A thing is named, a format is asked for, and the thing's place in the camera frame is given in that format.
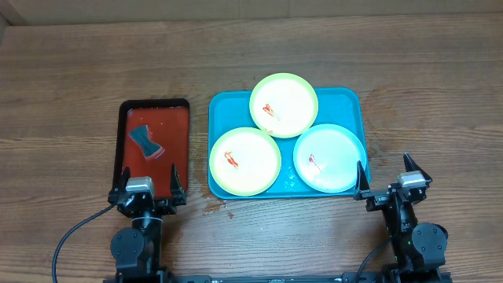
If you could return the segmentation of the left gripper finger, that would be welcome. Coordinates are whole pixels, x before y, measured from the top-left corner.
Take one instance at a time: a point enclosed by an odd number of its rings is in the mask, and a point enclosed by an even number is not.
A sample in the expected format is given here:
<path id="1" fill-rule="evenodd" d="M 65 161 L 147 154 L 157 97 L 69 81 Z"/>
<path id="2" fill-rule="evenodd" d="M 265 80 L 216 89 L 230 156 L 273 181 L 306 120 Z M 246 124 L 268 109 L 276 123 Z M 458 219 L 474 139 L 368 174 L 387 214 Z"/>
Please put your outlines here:
<path id="1" fill-rule="evenodd" d="M 171 165 L 171 176 L 170 176 L 170 192 L 180 193 L 182 191 L 182 185 L 179 180 L 178 171 L 175 164 Z"/>
<path id="2" fill-rule="evenodd" d="M 116 183 L 116 191 L 124 191 L 130 178 L 130 168 L 125 167 Z"/>

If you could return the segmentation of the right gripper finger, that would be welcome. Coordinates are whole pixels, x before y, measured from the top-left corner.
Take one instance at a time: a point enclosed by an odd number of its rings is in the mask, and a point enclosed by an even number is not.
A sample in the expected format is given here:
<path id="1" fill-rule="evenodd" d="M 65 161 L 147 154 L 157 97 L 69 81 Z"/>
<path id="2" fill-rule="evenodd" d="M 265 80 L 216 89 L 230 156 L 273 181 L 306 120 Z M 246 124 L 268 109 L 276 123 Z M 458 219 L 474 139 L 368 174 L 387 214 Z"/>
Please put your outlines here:
<path id="1" fill-rule="evenodd" d="M 403 161 L 404 161 L 406 172 L 421 171 L 421 168 L 415 163 L 415 161 L 410 156 L 410 154 L 404 153 L 403 154 Z"/>
<path id="2" fill-rule="evenodd" d="M 356 192 L 368 192 L 370 191 L 369 182 L 365 175 L 365 170 L 362 166 L 362 162 L 357 162 L 357 180 L 355 185 Z"/>

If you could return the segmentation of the light blue plate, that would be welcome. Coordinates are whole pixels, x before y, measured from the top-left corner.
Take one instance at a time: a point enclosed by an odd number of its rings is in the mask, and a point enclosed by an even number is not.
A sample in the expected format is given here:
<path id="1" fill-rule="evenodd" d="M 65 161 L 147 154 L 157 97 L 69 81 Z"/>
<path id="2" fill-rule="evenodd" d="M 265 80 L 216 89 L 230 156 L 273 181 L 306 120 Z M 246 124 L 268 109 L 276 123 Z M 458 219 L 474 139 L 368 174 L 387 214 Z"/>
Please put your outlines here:
<path id="1" fill-rule="evenodd" d="M 367 167 L 362 142 L 345 127 L 320 124 L 301 134 L 293 149 L 299 177 L 322 193 L 342 193 L 354 188 L 357 163 Z"/>

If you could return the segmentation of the dark blue sponge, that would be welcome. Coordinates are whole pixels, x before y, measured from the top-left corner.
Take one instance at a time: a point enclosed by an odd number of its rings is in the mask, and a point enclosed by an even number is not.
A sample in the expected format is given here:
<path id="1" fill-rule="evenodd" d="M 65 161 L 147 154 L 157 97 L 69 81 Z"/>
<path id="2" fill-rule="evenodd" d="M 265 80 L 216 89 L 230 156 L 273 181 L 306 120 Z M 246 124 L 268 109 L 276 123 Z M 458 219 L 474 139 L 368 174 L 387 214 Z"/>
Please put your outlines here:
<path id="1" fill-rule="evenodd" d="M 149 127 L 147 125 L 135 127 L 129 132 L 129 136 L 141 149 L 143 157 L 146 160 L 156 159 L 164 152 L 164 148 L 161 145 L 151 140 Z"/>

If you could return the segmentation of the green plate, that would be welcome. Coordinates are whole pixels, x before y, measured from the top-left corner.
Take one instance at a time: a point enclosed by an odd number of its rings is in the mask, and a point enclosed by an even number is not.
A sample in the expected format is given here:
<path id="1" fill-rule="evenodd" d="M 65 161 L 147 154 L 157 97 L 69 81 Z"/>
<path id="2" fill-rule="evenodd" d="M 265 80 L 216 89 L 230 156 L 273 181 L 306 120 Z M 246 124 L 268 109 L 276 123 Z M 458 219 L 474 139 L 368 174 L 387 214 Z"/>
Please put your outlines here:
<path id="1" fill-rule="evenodd" d="M 224 133 L 212 146 L 209 169 L 224 191 L 251 197 L 276 181 L 281 169 L 280 149 L 264 131 L 238 127 Z"/>
<path id="2" fill-rule="evenodd" d="M 294 138 L 308 130 L 319 109 L 315 89 L 302 77 L 276 73 L 251 92 L 249 111 L 255 125 L 275 138 Z"/>

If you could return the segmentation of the green plate back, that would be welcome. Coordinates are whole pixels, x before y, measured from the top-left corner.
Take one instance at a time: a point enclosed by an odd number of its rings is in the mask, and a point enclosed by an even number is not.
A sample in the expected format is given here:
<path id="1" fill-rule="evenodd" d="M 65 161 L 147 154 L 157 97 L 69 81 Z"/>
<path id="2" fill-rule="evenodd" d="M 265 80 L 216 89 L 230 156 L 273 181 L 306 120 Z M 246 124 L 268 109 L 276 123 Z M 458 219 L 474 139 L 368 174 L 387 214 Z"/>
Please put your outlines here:
<path id="1" fill-rule="evenodd" d="M 251 92 L 249 111 L 255 125 L 275 138 L 294 138 L 308 130 L 319 109 L 315 89 L 302 77 L 276 73 Z"/>

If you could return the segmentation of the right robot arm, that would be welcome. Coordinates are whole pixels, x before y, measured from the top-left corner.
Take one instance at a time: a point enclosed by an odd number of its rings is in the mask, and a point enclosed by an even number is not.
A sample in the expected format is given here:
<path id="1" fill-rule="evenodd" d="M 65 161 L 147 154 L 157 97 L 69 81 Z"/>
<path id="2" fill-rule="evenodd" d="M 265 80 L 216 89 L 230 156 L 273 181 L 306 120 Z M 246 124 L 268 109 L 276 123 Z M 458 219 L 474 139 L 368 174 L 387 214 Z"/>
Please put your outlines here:
<path id="1" fill-rule="evenodd" d="M 354 199 L 366 202 L 366 211 L 381 211 L 388 231 L 388 239 L 374 248 L 363 260 L 358 271 L 345 277 L 349 282 L 451 282 L 450 273 L 440 267 L 446 264 L 449 234 L 434 223 L 420 223 L 413 206 L 426 199 L 432 178 L 417 165 L 409 154 L 403 155 L 405 171 L 386 190 L 372 191 L 360 161 Z M 363 270 L 372 257 L 387 245 L 392 247 L 395 261 L 380 272 Z"/>

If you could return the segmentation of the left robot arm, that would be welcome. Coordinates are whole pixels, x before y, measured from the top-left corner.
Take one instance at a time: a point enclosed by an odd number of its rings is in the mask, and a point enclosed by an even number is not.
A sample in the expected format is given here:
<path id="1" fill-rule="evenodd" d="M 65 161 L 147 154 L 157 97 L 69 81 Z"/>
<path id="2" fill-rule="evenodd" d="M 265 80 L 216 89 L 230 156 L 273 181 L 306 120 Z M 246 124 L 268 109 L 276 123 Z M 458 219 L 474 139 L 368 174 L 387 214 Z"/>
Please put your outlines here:
<path id="1" fill-rule="evenodd" d="M 166 267 L 160 265 L 163 217 L 177 213 L 186 204 L 186 194 L 175 165 L 171 166 L 171 196 L 157 200 L 149 176 L 132 178 L 126 168 L 108 194 L 108 202 L 131 219 L 131 226 L 117 232 L 110 244 L 116 261 L 115 282 L 177 282 Z"/>

